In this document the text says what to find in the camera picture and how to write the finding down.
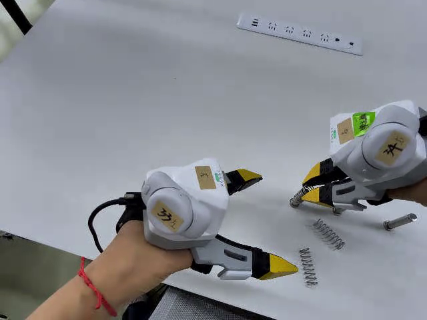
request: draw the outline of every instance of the human hand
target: human hand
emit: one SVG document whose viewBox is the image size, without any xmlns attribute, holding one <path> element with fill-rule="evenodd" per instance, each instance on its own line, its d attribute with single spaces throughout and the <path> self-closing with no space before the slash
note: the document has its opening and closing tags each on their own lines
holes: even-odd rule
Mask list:
<svg viewBox="0 0 427 320">
<path fill-rule="evenodd" d="M 415 185 L 388 190 L 387 195 L 392 199 L 415 201 L 427 207 L 427 179 Z"/>
<path fill-rule="evenodd" d="M 191 266 L 189 250 L 166 251 L 149 244 L 143 223 L 129 221 L 85 272 L 115 308 L 147 293 L 172 273 Z"/>
</svg>

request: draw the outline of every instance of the metal cylinder rod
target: metal cylinder rod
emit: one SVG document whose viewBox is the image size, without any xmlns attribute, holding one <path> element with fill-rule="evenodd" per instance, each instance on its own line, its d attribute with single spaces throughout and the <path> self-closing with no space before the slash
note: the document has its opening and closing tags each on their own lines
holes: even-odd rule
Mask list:
<svg viewBox="0 0 427 320">
<path fill-rule="evenodd" d="M 409 215 L 404 215 L 403 217 L 397 218 L 395 220 L 387 220 L 384 222 L 384 228 L 387 231 L 391 231 L 394 228 L 400 227 L 401 225 L 405 225 L 407 223 L 411 223 L 417 220 L 417 216 L 415 213 L 410 213 Z"/>
</svg>

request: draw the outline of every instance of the electrical outlet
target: electrical outlet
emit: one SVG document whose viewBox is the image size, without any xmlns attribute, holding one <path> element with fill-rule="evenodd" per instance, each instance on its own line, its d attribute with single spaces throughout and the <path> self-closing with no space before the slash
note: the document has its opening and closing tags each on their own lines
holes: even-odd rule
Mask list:
<svg viewBox="0 0 427 320">
<path fill-rule="evenodd" d="M 238 28 L 284 39 L 294 40 L 310 45 L 362 55 L 362 40 L 343 36 L 338 33 L 318 31 L 315 28 L 303 27 L 296 23 L 275 21 L 258 15 L 242 13 L 239 17 Z"/>
<path fill-rule="evenodd" d="M 302 34 L 301 34 L 301 36 L 304 37 L 304 38 L 311 38 L 312 35 L 313 35 L 313 33 L 312 33 L 312 31 L 310 29 L 304 29 L 302 31 Z"/>
<path fill-rule="evenodd" d="M 278 24 L 276 22 L 269 22 L 268 29 L 271 31 L 276 31 L 278 29 Z"/>
<path fill-rule="evenodd" d="M 320 41 L 323 43 L 328 43 L 330 41 L 331 37 L 327 33 L 322 33 L 320 35 Z"/>
<path fill-rule="evenodd" d="M 291 37 L 294 34 L 295 28 L 291 25 L 288 25 L 285 27 L 284 31 L 289 35 L 289 37 Z"/>
</svg>

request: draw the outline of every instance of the handwritten label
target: handwritten label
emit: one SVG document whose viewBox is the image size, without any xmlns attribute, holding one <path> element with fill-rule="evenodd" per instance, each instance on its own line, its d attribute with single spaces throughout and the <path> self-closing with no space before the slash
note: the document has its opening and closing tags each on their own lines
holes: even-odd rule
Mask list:
<svg viewBox="0 0 427 320">
<path fill-rule="evenodd" d="M 209 165 L 201 165 L 199 167 L 194 167 L 194 169 L 201 190 L 216 189 L 214 176 L 212 175 L 212 170 Z"/>
<path fill-rule="evenodd" d="M 376 160 L 393 165 L 405 150 L 410 138 L 399 131 L 393 131 L 381 146 L 375 157 Z"/>
<path fill-rule="evenodd" d="M 374 123 L 375 112 L 360 112 L 353 114 L 354 136 L 360 137 L 364 135 L 371 124 Z"/>
<path fill-rule="evenodd" d="M 352 120 L 350 118 L 339 123 L 337 129 L 341 145 L 354 139 Z"/>
<path fill-rule="evenodd" d="M 167 205 L 163 202 L 158 201 L 154 208 L 151 210 L 151 214 L 162 222 L 170 231 L 177 232 L 181 227 L 184 220 L 174 213 Z"/>
</svg>

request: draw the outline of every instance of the metal spring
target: metal spring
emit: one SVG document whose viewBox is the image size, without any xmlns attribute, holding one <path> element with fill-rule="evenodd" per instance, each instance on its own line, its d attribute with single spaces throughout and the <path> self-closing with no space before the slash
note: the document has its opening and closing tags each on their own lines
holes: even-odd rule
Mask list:
<svg viewBox="0 0 427 320">
<path fill-rule="evenodd" d="M 333 246 L 336 250 L 340 250 L 346 243 L 331 229 L 329 225 L 318 219 L 313 228 L 320 234 L 322 240 Z"/>
<path fill-rule="evenodd" d="M 291 199 L 289 199 L 289 204 L 291 207 L 296 208 L 298 205 L 304 202 L 302 197 L 313 190 L 314 187 L 302 187 Z"/>
<path fill-rule="evenodd" d="M 317 285 L 317 277 L 314 272 L 314 264 L 312 259 L 312 254 L 310 253 L 310 248 L 305 248 L 300 250 L 300 257 L 302 262 L 302 269 L 304 270 L 304 279 L 306 281 L 306 286 L 312 287 Z"/>
</svg>

